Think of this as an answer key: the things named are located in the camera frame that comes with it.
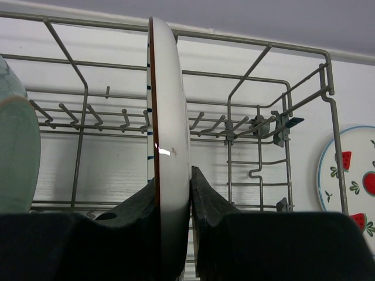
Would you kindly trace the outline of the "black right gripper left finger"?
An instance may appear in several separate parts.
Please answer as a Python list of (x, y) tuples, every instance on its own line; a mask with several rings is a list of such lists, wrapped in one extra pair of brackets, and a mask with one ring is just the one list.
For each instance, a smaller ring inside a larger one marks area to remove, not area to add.
[(94, 220), (78, 213), (1, 216), (2, 280), (155, 280), (152, 181)]

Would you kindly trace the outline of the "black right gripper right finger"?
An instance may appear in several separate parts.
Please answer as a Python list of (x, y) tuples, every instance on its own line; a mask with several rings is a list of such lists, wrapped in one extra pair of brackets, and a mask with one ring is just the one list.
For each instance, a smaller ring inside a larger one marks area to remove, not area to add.
[(373, 280), (374, 259), (341, 213), (245, 212), (192, 167), (193, 241), (200, 280)]

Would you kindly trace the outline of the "white blue striped plate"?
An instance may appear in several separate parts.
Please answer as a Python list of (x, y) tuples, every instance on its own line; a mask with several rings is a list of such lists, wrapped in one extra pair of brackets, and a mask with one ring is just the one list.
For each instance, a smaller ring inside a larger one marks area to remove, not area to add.
[(190, 130), (175, 36), (163, 20), (148, 23), (146, 99), (148, 180), (155, 184), (156, 279), (182, 280), (190, 220)]

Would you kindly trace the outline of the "grey wire dish rack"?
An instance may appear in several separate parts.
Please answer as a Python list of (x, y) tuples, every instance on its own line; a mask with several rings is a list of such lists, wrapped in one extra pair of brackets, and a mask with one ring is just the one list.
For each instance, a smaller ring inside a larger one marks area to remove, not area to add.
[[(143, 115), (140, 114), (130, 114), (132, 117), (141, 117), (144, 116), (145, 124), (140, 126), (139, 128), (132, 127), (129, 119), (128, 119), (128, 112), (126, 108), (123, 108), (121, 115), (124, 117), (124, 124), (118, 126), (106, 126), (103, 125), (103, 120), (100, 118), (99, 114), (104, 114), (108, 116), (120, 116), (120, 113), (115, 114), (114, 112), (97, 112), (95, 111), (92, 106), (88, 103), (89, 96), (95, 97), (105, 97), (105, 98), (125, 98), (125, 99), (136, 99), (141, 100), (140, 96), (130, 96), (130, 95), (111, 95), (109, 94), (110, 87), (107, 87), (107, 93), (104, 94), (95, 94), (93, 92), (89, 92), (87, 81), (84, 79), (82, 73), (77, 68), (77, 66), (87, 66), (87, 67), (99, 67), (99, 68), (110, 68), (110, 69), (123, 69), (123, 70), (131, 70), (131, 71), (146, 71), (147, 67), (142, 66), (132, 66), (132, 65), (125, 65), (125, 64), (111, 64), (111, 63), (102, 63), (102, 62), (94, 62), (94, 61), (79, 61), (73, 60), (70, 53), (67, 51), (64, 43), (60, 40), (57, 32), (54, 30), (52, 24), (65, 24), (65, 25), (73, 25), (73, 26), (84, 26), (85, 28), (94, 27), (94, 28), (106, 28), (106, 29), (118, 29), (118, 30), (127, 30), (127, 31), (136, 31), (136, 32), (146, 32), (147, 27), (142, 25), (126, 25), (122, 23), (109, 23), (109, 22), (100, 22), (100, 21), (92, 21), (92, 20), (82, 20), (82, 19), (72, 19), (72, 18), (59, 18), (53, 16), (42, 16), (42, 15), (31, 15), (26, 13), (16, 13), (16, 12), (1, 12), (1, 18), (9, 18), (9, 19), (17, 19), (17, 20), (28, 20), (34, 22), (43, 22), (47, 24), (47, 28), (51, 35), (54, 37), (56, 43), (62, 49), (62, 52), (66, 55), (67, 59), (54, 59), (48, 57), (32, 57), (32, 56), (21, 56), (21, 55), (12, 55), (12, 54), (1, 54), (5, 59), (11, 60), (24, 60), (24, 61), (36, 61), (39, 63), (54, 63), (54, 64), (69, 64), (71, 65), (77, 75), (79, 76), (80, 80), (84, 84), (84, 92), (82, 93), (83, 100), (82, 105), (83, 110), (81, 111), (70, 111), (65, 105), (62, 103), (59, 105), (60, 109), (57, 109), (57, 112), (65, 112), (68, 116), (71, 117), (70, 124), (63, 124), (63, 123), (55, 123), (52, 116), (46, 112), (46, 108), (41, 108), (38, 104), (35, 104), (34, 101), (30, 103), (34, 107), (35, 110), (39, 111), (46, 120), (44, 123), (39, 123), (40, 126), (50, 127), (51, 130), (43, 131), (44, 133), (62, 133), (62, 134), (78, 134), (79, 141), (77, 147), (77, 157), (76, 157), (76, 168), (73, 180), (73, 188), (71, 192), (71, 200), (70, 201), (35, 201), (36, 204), (68, 204), (70, 203), (70, 210), (73, 211), (77, 209), (75, 205), (82, 205), (88, 204), (92, 205), (92, 207), (98, 207), (100, 204), (115, 205), (116, 203), (109, 203), (109, 202), (78, 202), (76, 200), (77, 195), (77, 186), (78, 186), (78, 174), (79, 174), (79, 167), (80, 167), (80, 158), (81, 158), (81, 151), (83, 145), (83, 136), (106, 136), (106, 137), (120, 137), (123, 135), (124, 138), (146, 138), (144, 136), (137, 136), (137, 135), (124, 135), (124, 132), (131, 131), (131, 132), (138, 132), (145, 134), (147, 132), (147, 137), (152, 136), (152, 110), (151, 107), (147, 108)], [(264, 141), (269, 139), (271, 136), (275, 136), (274, 143), (276, 145), (283, 146), (285, 145), (285, 159), (278, 160), (276, 162), (241, 162), (241, 161), (232, 161), (231, 158), (231, 147), (228, 148), (228, 198), (229, 202), (226, 202), (223, 197), (220, 197), (217, 192), (209, 185), (207, 180), (205, 179), (203, 173), (199, 170), (198, 167), (193, 167), (193, 180), (192, 180), (192, 189), (190, 189), (190, 195), (192, 196), (193, 203), (192, 203), (192, 210), (193, 210), (193, 230), (194, 230), (194, 246), (195, 248), (195, 259), (194, 260), (187, 260), (191, 262), (196, 262), (196, 274), (200, 280), (249, 280), (245, 277), (245, 260), (243, 261), (235, 261), (235, 258), (240, 258), (240, 254), (244, 252), (245, 248), (241, 248), (235, 251), (235, 244), (233, 246), (229, 246), (228, 249), (224, 249), (222, 251), (221, 256), (219, 254), (214, 254), (214, 243), (219, 242), (218, 238), (227, 238), (233, 240), (234, 238), (229, 235), (229, 228), (230, 226), (238, 226), (238, 224), (230, 224), (233, 219), (231, 216), (228, 215), (229, 213), (235, 212), (235, 206), (229, 207), (229, 203), (232, 200), (232, 186), (236, 185), (237, 183), (233, 182), (231, 179), (232, 176), (232, 165), (233, 164), (246, 164), (252, 163), (252, 165), (259, 164), (262, 165), (275, 165), (278, 163), (285, 163), (287, 167), (287, 182), (286, 183), (275, 183), (275, 184), (266, 184), (260, 183), (260, 203), (259, 205), (236, 205), (236, 207), (240, 208), (259, 208), (261, 212), (264, 213), (264, 208), (276, 208), (279, 211), (279, 205), (282, 205), (282, 202), (287, 202), (284, 204), (286, 211), (293, 211), (292, 204), (292, 186), (291, 186), (291, 165), (290, 165), (290, 153), (289, 153), (289, 139), (288, 134), (290, 134), (289, 129), (296, 125), (298, 122), (302, 122), (303, 119), (293, 117), (292, 113), (301, 106), (311, 102), (317, 97), (322, 96), (323, 100), (326, 102), (330, 102), (330, 104), (334, 104), (332, 112), (332, 122), (333, 122), (333, 129), (334, 129), (334, 142), (336, 144), (336, 140), (340, 140), (338, 135), (338, 115), (337, 115), (337, 108), (335, 105), (335, 101), (332, 98), (328, 98), (325, 94), (327, 92), (329, 95), (333, 95), (330, 91), (333, 91), (333, 77), (332, 77), (332, 67), (331, 61), (329, 58), (329, 54), (325, 53), (323, 50), (318, 50), (314, 48), (307, 48), (302, 46), (296, 45), (287, 45), (269, 41), (262, 41), (262, 40), (253, 40), (253, 39), (243, 39), (239, 37), (228, 37), (222, 35), (210, 35), (207, 33), (199, 33), (199, 32), (190, 32), (184, 31), (179, 29), (172, 29), (173, 35), (175, 37), (176, 42), (178, 41), (178, 36), (183, 37), (195, 37), (198, 39), (207, 39), (207, 40), (222, 40), (228, 41), (230, 43), (244, 43), (244, 44), (251, 44), (251, 45), (258, 45), (264, 46), (264, 51), (259, 55), (259, 57), (255, 60), (255, 62), (251, 65), (248, 72), (246, 72), (243, 76), (236, 76), (236, 75), (229, 75), (229, 74), (222, 74), (222, 73), (208, 73), (208, 72), (201, 72), (201, 71), (190, 71), (190, 70), (183, 70), (182, 74), (191, 75), (191, 76), (202, 76), (202, 77), (214, 77), (214, 78), (228, 78), (228, 79), (238, 79), (239, 82), (235, 86), (234, 90), (229, 94), (228, 101), (225, 103), (220, 102), (208, 102), (208, 101), (200, 101), (200, 100), (190, 100), (187, 101), (193, 104), (202, 104), (202, 105), (215, 105), (215, 106), (223, 106), (227, 108), (227, 112), (225, 115), (220, 116), (219, 119), (204, 119), (203, 122), (211, 122), (211, 128), (204, 128), (201, 131), (195, 130), (195, 127), (200, 122), (202, 117), (204, 117), (204, 112), (200, 112), (200, 114), (196, 118), (189, 118), (189, 120), (194, 121), (194, 124), (190, 127), (190, 134), (196, 135), (197, 138), (201, 138), (202, 136), (208, 136), (210, 138), (225, 138), (225, 144), (228, 143), (233, 144), (233, 142), (237, 142), (238, 138), (249, 138), (255, 139), (255, 141), (248, 141), (243, 143), (249, 143), (252, 145), (259, 144), (258, 152), (259, 156), (261, 156), (261, 148), (262, 145), (270, 145), (271, 141)], [(307, 52), (310, 54), (320, 54), (325, 56), (326, 62), (323, 63), (317, 70), (314, 70), (310, 73), (307, 77), (297, 83), (295, 86), (290, 87), (290, 84), (284, 80), (275, 80), (270, 78), (264, 77), (251, 77), (249, 76), (250, 73), (255, 69), (255, 67), (259, 64), (259, 62), (264, 58), (268, 51), (273, 48), (285, 49), (285, 50), (292, 50), (295, 52)], [(313, 77), (315, 74), (321, 74), (321, 82), (324, 81), (323, 77), (325, 72), (328, 72), (328, 85), (323, 87), (319, 90), (316, 94), (310, 95), (308, 98), (304, 99), (298, 104), (292, 106), (292, 98), (291, 92), (299, 87), (301, 84), (306, 82), (308, 79)], [(284, 92), (280, 97), (278, 97), (274, 102), (270, 105), (244, 105), (244, 104), (234, 104), (232, 103), (232, 97), (234, 93), (238, 90), (239, 86), (244, 81), (256, 81), (261, 83), (273, 83), (273, 84), (283, 84), (286, 86), (287, 90)], [(279, 100), (282, 100), (282, 109), (284, 110), (282, 113), (277, 113), (276, 111), (272, 111), (273, 114), (268, 119), (261, 119), (260, 110), (261, 109), (269, 109), (274, 106), (274, 104), (278, 103)], [(257, 117), (253, 120), (249, 120), (248, 116), (245, 116), (241, 121), (236, 121), (232, 118), (232, 108), (233, 107), (244, 107), (244, 108), (253, 108), (257, 110)], [(249, 130), (240, 132), (236, 134), (236, 130), (243, 124), (251, 124)], [(280, 201), (278, 205), (265, 205), (264, 204), (264, 187), (266, 186), (287, 186), (288, 189), (288, 199), (286, 201), (283, 198), (283, 201)], [(233, 240), (231, 242), (242, 242), (244, 237), (238, 236), (238, 241)], [(82, 266), (78, 264), (78, 262), (73, 262), (73, 258), (77, 258), (77, 256), (72, 256), (72, 260), (68, 261), (67, 258), (62, 260), (61, 266), (58, 268), (55, 275), (55, 280), (99, 280), (99, 277), (103, 276), (104, 279), (101, 280), (110, 280), (110, 277), (113, 277), (111, 280), (115, 280), (115, 268), (113, 265), (109, 265), (105, 268), (103, 267), (101, 271), (99, 271), (99, 267), (97, 265), (89, 265), (87, 261), (85, 264), (82, 260)]]

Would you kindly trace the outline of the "teal floral plate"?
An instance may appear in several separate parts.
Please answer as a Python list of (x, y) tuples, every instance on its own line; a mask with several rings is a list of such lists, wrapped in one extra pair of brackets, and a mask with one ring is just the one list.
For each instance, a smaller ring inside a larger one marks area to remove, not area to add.
[(20, 79), (1, 59), (1, 214), (28, 213), (40, 168), (38, 118)]

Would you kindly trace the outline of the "white strawberry plate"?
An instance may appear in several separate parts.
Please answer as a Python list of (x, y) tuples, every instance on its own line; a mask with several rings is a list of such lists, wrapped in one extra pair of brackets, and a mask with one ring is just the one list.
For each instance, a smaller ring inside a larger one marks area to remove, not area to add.
[[(340, 133), (349, 215), (370, 243), (374, 242), (374, 127), (354, 126)], [(341, 212), (334, 141), (322, 152), (317, 191), (324, 211)]]

